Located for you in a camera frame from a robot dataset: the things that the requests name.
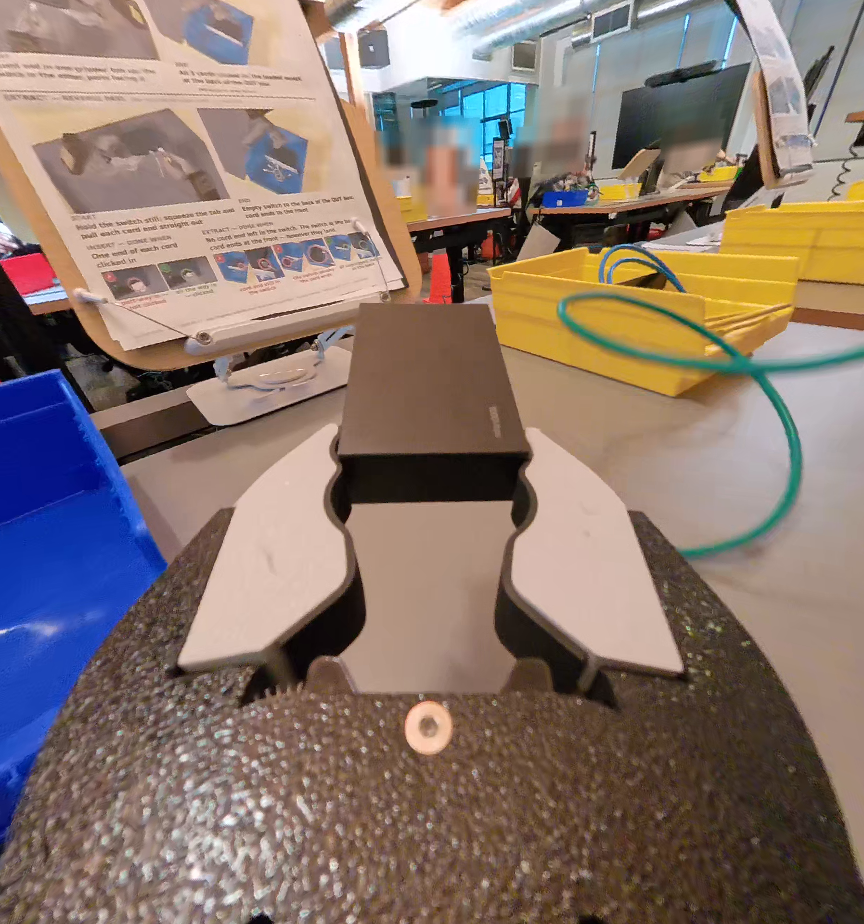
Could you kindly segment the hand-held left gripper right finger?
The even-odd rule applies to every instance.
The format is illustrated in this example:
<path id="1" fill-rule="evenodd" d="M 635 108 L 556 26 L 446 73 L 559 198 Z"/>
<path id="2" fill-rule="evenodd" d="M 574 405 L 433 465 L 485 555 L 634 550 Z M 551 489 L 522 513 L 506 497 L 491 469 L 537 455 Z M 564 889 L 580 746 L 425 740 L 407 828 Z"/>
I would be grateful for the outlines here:
<path id="1" fill-rule="evenodd" d="M 534 427 L 519 471 L 495 601 L 495 633 L 560 694 L 605 669 L 669 679 L 684 663 L 626 505 Z"/>

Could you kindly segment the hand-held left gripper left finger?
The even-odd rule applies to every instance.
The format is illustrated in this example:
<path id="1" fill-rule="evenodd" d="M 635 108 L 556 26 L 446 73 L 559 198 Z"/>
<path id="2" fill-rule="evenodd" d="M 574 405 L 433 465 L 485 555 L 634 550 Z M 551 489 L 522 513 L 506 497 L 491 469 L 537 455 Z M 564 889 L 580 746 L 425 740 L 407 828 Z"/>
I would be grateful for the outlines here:
<path id="1" fill-rule="evenodd" d="M 305 674 L 364 629 L 337 437 L 323 426 L 241 495 L 177 660 L 184 673 Z"/>

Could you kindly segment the yellow plastic bin with divider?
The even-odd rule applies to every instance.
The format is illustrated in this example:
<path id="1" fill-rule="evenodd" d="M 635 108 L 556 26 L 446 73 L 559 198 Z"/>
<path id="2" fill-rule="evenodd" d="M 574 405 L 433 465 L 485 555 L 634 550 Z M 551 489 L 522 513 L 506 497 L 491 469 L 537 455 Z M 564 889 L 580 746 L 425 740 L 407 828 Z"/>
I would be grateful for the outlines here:
<path id="1" fill-rule="evenodd" d="M 644 352 L 725 361 L 716 342 L 647 308 L 675 312 L 750 356 L 783 333 L 795 307 L 799 261 L 642 247 L 577 248 L 490 269 L 501 345 L 633 385 L 680 397 L 714 373 L 623 356 L 570 329 L 558 313 L 602 338 Z"/>

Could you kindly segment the black network switch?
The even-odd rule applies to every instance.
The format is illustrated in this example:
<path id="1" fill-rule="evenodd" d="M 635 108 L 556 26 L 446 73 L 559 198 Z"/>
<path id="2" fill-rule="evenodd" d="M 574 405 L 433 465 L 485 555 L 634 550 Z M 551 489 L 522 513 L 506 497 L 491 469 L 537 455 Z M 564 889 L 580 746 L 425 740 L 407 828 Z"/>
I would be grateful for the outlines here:
<path id="1" fill-rule="evenodd" d="M 489 305 L 362 307 L 346 392 L 351 503 L 513 499 L 530 446 Z"/>

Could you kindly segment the white clipboard stand base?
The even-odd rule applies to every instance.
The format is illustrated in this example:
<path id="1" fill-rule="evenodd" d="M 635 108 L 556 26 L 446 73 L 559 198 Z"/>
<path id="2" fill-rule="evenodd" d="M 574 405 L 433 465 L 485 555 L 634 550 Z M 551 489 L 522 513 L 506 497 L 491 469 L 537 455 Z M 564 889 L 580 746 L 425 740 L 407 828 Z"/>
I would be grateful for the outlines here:
<path id="1" fill-rule="evenodd" d="M 188 386 L 186 397 L 204 420 L 230 427 L 344 388 L 351 352 L 343 341 L 352 325 L 320 334 L 304 351 L 238 368 L 241 355 L 214 361 L 214 377 Z"/>

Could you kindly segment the black stand pole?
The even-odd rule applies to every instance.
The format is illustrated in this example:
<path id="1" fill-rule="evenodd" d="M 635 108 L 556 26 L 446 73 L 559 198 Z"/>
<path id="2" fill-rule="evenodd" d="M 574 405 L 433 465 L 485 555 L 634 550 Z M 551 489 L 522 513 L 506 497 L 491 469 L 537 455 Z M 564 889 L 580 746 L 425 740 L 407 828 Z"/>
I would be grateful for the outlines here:
<path id="1" fill-rule="evenodd" d="M 11 350 L 25 374 L 59 371 L 72 392 L 91 413 L 93 406 L 81 390 L 54 345 L 38 326 L 27 303 L 0 262 L 0 337 Z"/>

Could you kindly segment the long wooden work table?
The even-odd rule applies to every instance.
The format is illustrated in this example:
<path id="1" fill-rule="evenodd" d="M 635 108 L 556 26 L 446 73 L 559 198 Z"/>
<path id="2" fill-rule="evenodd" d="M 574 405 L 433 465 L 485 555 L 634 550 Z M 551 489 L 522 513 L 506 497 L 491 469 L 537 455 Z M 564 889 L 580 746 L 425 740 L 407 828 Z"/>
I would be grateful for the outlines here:
<path id="1" fill-rule="evenodd" d="M 730 183 L 692 183 L 677 190 L 650 193 L 634 199 L 599 201 L 590 205 L 539 207 L 533 224 L 558 238 L 558 248 L 600 248 L 608 241 L 639 243 L 653 225 L 669 228 L 681 215 L 705 218 L 712 204 L 730 189 Z"/>

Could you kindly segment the red plastic bin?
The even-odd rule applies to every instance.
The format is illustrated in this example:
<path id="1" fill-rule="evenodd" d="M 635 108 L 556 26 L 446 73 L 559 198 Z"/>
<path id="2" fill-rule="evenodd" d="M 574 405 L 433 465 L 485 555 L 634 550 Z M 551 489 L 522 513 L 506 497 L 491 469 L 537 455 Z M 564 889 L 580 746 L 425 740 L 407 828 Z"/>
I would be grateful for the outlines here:
<path id="1" fill-rule="evenodd" d="M 42 293 L 59 286 L 56 272 L 40 252 L 12 255 L 0 260 L 0 265 L 22 296 Z"/>

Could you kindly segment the wooden instruction clipboard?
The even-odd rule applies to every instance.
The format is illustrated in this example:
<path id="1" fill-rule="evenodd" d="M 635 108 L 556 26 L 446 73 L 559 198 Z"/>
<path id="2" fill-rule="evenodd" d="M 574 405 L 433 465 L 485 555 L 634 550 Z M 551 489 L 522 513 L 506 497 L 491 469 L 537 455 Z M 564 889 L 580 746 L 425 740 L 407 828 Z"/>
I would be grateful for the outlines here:
<path id="1" fill-rule="evenodd" d="M 0 169 L 103 352 L 168 372 L 422 274 L 307 2 L 0 2 Z"/>
<path id="2" fill-rule="evenodd" d="M 768 1 L 736 1 L 754 52 L 753 119 L 761 178 L 771 191 L 805 183 L 813 171 L 806 92 L 787 36 Z"/>

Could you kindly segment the black monitor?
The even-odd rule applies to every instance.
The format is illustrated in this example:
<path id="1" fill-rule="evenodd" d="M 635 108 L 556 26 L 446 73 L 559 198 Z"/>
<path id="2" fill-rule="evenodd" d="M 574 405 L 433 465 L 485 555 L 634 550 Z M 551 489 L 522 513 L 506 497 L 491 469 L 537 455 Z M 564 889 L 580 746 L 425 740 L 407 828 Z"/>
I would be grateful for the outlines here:
<path id="1" fill-rule="evenodd" d="M 749 63 L 708 61 L 648 77 L 621 98 L 611 167 L 622 170 L 641 151 L 729 141 L 749 76 Z"/>

